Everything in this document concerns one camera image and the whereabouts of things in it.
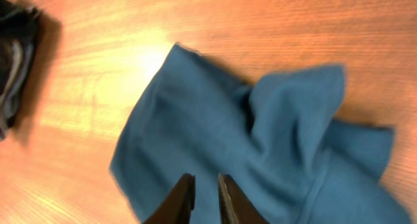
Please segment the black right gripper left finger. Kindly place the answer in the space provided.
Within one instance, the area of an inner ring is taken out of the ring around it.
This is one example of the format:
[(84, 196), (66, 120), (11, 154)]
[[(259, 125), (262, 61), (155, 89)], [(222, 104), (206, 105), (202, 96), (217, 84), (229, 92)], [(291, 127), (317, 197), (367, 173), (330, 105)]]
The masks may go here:
[(143, 224), (189, 224), (194, 206), (195, 176), (185, 173)]

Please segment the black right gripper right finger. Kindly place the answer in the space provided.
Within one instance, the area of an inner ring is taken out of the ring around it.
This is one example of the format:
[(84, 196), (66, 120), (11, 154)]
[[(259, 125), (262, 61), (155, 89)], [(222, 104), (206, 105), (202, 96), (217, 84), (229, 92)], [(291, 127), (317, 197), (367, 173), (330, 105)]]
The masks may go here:
[(219, 174), (218, 196), (221, 224), (267, 224), (230, 175)]

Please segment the blue polo shirt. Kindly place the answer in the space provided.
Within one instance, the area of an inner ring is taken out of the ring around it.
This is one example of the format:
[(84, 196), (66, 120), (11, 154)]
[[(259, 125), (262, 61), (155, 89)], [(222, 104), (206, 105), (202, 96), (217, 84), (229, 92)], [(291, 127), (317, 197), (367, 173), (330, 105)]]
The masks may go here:
[(341, 65), (250, 85), (174, 45), (126, 122), (111, 172), (142, 221), (188, 173), (193, 223), (220, 222), (220, 175), (269, 223), (410, 223), (379, 184), (394, 131), (336, 119), (344, 89)]

